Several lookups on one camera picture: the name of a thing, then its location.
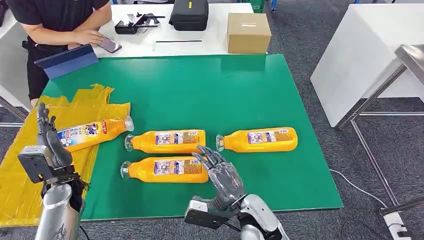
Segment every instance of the yellow plastic bag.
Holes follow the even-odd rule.
[[[130,114],[130,103],[107,104],[113,88],[94,84],[92,89],[79,89],[71,103],[66,97],[42,96],[56,116],[58,130],[102,119],[123,119]],[[42,183],[32,183],[17,155],[24,146],[36,145],[37,113],[32,109],[23,127],[7,151],[0,166],[0,226],[36,226],[42,211],[40,191]],[[99,145],[72,152],[75,170],[83,181],[89,183]]]

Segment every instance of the green crate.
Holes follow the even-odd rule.
[[[255,14],[261,14],[264,10],[265,0],[241,0],[242,3],[250,3]]]

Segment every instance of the floor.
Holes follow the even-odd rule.
[[[272,31],[269,53],[283,53],[315,134],[331,169],[345,174],[358,187],[389,199],[352,127],[344,131],[330,127],[310,83],[310,76],[328,45],[351,0],[279,0],[277,12],[271,14],[266,3]],[[415,98],[380,99],[373,110],[424,111]],[[7,117],[0,111],[1,117]],[[361,118],[357,123],[369,141],[371,150],[386,174],[398,200],[407,201],[423,195],[424,133],[423,117]],[[16,129],[0,129],[0,157],[13,141]],[[376,240],[391,239],[383,218],[381,204],[355,190],[339,175],[333,175],[344,208],[331,211],[290,212],[277,214],[291,240]],[[408,229],[424,234],[424,207],[402,212]],[[140,220],[83,223],[92,240],[228,240],[239,234],[226,226],[210,230],[184,224],[182,219]],[[0,240],[33,239],[36,228],[9,228]]]

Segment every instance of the black device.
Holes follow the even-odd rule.
[[[204,31],[208,17],[208,0],[175,0],[169,24],[177,31]]]
[[[0,0],[0,27],[3,25],[3,20],[5,19],[6,10],[9,6],[6,3],[6,0]]]
[[[110,40],[109,38],[105,37],[103,42],[99,45],[102,49],[108,51],[111,54],[116,53],[118,50],[122,48],[121,45],[118,43]]]
[[[163,19],[165,16],[155,16],[151,13],[149,14],[140,14],[137,12],[135,16],[135,21],[130,21],[125,24],[123,20],[119,21],[118,24],[115,25],[115,32],[117,34],[136,34],[140,28],[157,28],[158,19]],[[146,24],[149,20],[154,20],[155,24]]]

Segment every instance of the bottle label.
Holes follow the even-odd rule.
[[[65,128],[57,132],[60,142],[64,147],[77,145],[87,141],[87,138],[96,137],[99,132],[104,134],[108,133],[106,121],[102,120],[100,124],[98,122],[92,122],[84,125],[75,127]]]
[[[155,175],[201,174],[202,171],[202,163],[197,159],[161,159],[154,162],[153,173]]]
[[[158,131],[156,132],[156,145],[171,144],[198,144],[200,134],[198,131]]]
[[[289,130],[282,128],[271,131],[254,131],[247,133],[247,140],[250,144],[274,143],[292,140]]]

